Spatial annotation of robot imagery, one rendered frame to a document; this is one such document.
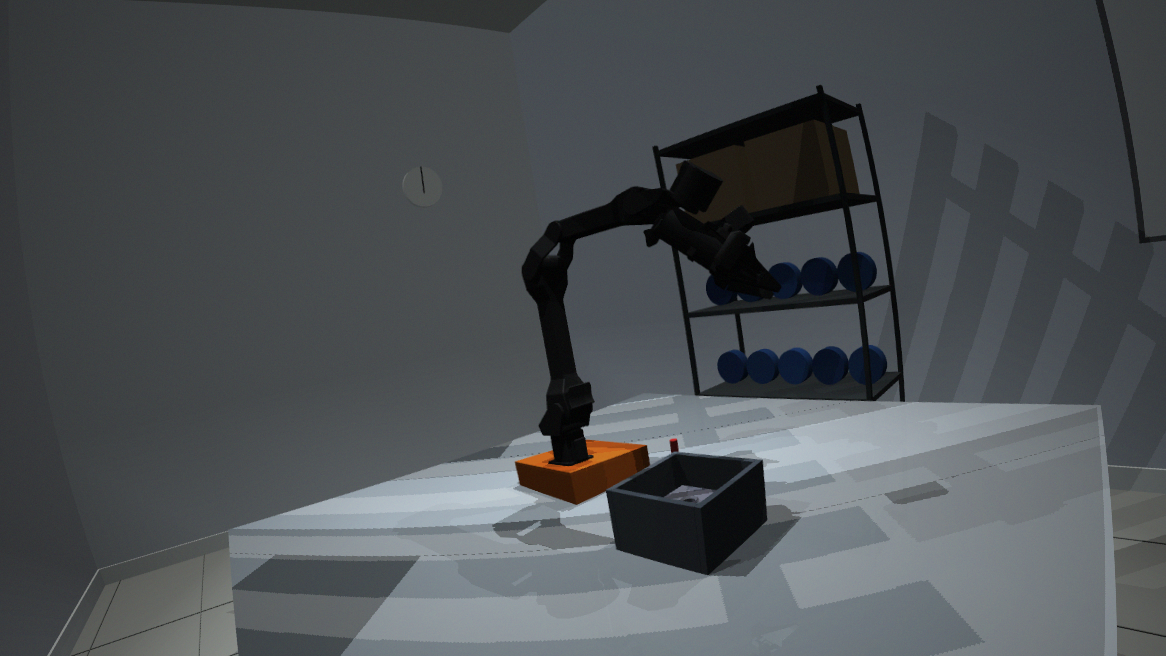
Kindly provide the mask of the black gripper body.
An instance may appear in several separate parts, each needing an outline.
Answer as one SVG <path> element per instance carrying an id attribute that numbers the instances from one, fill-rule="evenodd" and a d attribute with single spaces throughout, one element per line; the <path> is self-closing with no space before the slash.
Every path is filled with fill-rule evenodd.
<path id="1" fill-rule="evenodd" d="M 691 263 L 694 261 L 704 267 L 712 275 L 715 284 L 725 290 L 726 284 L 732 282 L 732 271 L 749 251 L 751 237 L 742 231 L 730 232 L 724 241 L 709 228 L 710 225 L 698 223 L 684 241 L 682 253 Z"/>

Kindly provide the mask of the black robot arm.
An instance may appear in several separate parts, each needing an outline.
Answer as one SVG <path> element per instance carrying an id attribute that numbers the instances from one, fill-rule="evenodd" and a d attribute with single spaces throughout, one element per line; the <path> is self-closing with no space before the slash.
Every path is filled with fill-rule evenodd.
<path id="1" fill-rule="evenodd" d="M 604 206 L 550 223 L 532 246 L 522 275 L 527 292 L 538 303 L 552 378 L 547 410 L 539 424 L 543 436 L 552 436 L 554 459 L 549 464 L 573 466 L 593 458 L 588 454 L 583 426 L 589 426 L 595 400 L 591 385 L 583 383 L 576 372 L 563 302 L 576 239 L 620 226 L 653 224 L 642 232 L 646 245 L 656 245 L 660 239 L 682 253 L 684 241 L 701 223 L 682 209 L 704 213 L 722 183 L 718 175 L 683 161 L 670 190 L 631 186 Z M 719 223 L 707 223 L 726 241 L 730 232 L 746 234 L 756 220 L 739 206 Z M 548 255 L 559 242 L 557 256 Z"/>

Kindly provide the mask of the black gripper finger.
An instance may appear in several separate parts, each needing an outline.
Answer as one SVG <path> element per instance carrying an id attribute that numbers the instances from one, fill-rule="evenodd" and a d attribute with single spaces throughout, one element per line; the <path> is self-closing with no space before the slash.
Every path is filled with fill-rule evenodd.
<path id="1" fill-rule="evenodd" d="M 736 266 L 735 271 L 732 271 L 730 280 L 746 285 L 754 285 L 773 292 L 779 292 L 781 285 L 761 264 L 761 262 L 757 260 L 754 244 L 752 242 L 749 246 L 749 251 L 744 253 L 740 262 Z"/>
<path id="2" fill-rule="evenodd" d="M 754 285 L 746 285 L 739 282 L 732 281 L 730 285 L 726 287 L 726 291 L 744 292 L 750 295 L 760 296 L 766 299 L 773 298 L 773 292 L 766 289 L 761 289 Z"/>

